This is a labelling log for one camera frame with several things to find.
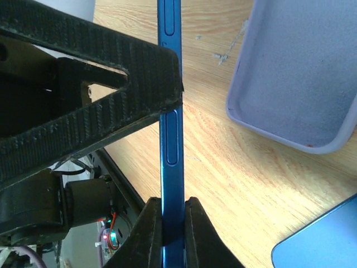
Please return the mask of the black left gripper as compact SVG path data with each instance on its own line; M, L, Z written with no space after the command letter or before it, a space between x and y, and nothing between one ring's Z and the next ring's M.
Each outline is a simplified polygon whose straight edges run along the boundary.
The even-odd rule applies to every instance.
M174 51L36 1L1 2L1 245L62 240L109 217L117 190L64 184L49 166L83 156L182 104Z

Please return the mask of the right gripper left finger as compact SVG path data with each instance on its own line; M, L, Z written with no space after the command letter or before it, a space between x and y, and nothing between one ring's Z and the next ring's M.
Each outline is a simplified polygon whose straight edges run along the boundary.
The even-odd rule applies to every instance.
M129 237L104 268L159 268L162 266L161 200L151 197Z

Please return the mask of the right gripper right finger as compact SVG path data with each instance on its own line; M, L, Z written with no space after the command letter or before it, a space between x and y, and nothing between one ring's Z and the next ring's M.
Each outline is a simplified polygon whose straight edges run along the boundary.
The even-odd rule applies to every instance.
M185 249L187 267L244 266L221 240L196 197L190 197L185 202Z

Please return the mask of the blue phone black screen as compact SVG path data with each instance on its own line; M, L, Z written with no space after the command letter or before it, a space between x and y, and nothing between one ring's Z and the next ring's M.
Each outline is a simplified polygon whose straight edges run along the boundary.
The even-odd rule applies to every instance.
M157 2L158 44L173 50L182 69L181 1ZM183 109L160 117L162 267L185 267Z

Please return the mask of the blue phone back up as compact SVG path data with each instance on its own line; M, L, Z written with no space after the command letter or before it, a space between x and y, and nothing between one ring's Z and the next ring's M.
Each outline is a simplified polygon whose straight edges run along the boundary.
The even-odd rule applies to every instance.
M276 244L271 260L274 267L356 267L356 195Z

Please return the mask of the lavender phone case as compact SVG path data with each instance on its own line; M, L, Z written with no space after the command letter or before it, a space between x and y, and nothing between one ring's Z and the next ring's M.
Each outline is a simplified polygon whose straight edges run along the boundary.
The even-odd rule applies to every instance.
M356 2L255 1L226 112L310 154L342 148L356 127Z

